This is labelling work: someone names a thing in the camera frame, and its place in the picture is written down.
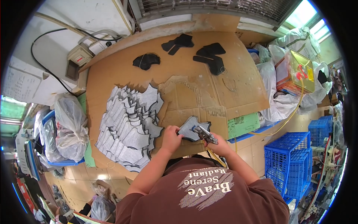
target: stack of gray fabric pieces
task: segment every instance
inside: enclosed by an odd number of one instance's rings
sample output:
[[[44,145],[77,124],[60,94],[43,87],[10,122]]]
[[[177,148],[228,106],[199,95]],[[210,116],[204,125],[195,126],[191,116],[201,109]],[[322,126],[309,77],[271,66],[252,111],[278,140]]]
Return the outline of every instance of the stack of gray fabric pieces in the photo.
[[[129,171],[140,172],[150,161],[154,139],[161,135],[158,117],[163,100],[150,84],[144,93],[114,87],[95,146]]]

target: spray gun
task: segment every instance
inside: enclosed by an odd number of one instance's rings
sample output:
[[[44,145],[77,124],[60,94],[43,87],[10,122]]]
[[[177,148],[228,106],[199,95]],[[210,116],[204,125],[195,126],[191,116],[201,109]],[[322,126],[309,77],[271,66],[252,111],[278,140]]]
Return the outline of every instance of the spray gun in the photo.
[[[207,143],[211,142],[215,145],[218,144],[218,140],[216,138],[214,138],[214,135],[211,134],[210,132],[208,132],[205,128],[203,128],[202,126],[198,125],[198,126],[193,126],[191,131],[197,133],[199,135],[199,138],[201,140],[205,140]]]

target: metal grille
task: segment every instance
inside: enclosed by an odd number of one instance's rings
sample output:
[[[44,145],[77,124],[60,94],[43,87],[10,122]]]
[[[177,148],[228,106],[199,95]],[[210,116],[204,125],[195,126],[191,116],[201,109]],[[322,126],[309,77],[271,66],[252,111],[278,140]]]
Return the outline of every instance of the metal grille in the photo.
[[[137,0],[141,22],[171,15],[221,13],[281,25],[301,0]]]

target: brown t-shirt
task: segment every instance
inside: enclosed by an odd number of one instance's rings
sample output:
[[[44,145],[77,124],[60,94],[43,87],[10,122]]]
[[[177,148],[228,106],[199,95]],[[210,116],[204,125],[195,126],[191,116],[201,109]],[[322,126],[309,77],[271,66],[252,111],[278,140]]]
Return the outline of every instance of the brown t-shirt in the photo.
[[[165,174],[148,195],[117,203],[116,224],[288,223],[289,208],[270,179],[247,186],[236,171],[201,158],[184,158]]]

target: paper notice on wall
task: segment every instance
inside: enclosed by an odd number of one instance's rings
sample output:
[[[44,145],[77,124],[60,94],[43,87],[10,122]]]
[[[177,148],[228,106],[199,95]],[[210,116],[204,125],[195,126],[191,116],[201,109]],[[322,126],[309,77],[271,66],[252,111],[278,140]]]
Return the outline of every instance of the paper notice on wall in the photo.
[[[20,102],[31,103],[39,84],[38,77],[9,67],[2,94]]]

